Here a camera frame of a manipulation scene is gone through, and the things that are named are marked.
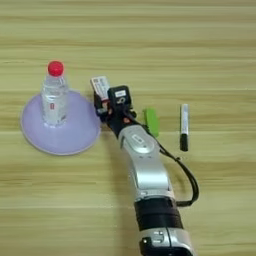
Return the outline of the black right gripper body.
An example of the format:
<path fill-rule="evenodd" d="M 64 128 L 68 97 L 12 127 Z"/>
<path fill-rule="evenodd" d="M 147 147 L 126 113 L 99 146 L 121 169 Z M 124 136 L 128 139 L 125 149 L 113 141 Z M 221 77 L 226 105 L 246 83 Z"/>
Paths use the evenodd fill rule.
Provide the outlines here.
<path fill-rule="evenodd" d="M 132 110 L 131 104 L 114 105 L 108 101 L 103 106 L 103 112 L 99 114 L 101 122 L 105 123 L 116 137 L 122 129 L 137 124 L 137 114 Z"/>

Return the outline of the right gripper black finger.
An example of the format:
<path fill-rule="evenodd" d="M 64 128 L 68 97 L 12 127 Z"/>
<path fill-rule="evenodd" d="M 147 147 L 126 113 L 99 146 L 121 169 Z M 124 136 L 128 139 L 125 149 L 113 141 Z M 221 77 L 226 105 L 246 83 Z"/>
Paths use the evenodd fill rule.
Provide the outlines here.
<path fill-rule="evenodd" d="M 97 93 L 94 93 L 94 107 L 95 107 L 96 114 L 98 116 L 103 116 L 107 113 L 107 105 L 108 105 L 107 100 L 102 100 Z"/>

